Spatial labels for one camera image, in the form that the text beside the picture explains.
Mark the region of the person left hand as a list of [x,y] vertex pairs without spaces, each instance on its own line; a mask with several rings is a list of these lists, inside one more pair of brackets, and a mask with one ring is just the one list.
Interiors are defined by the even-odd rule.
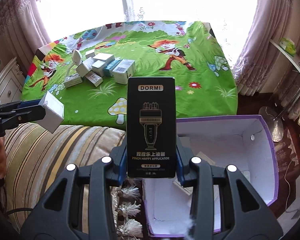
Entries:
[[6,171],[7,171],[6,159],[7,159],[7,155],[5,152],[4,137],[0,137],[0,179],[6,176]]

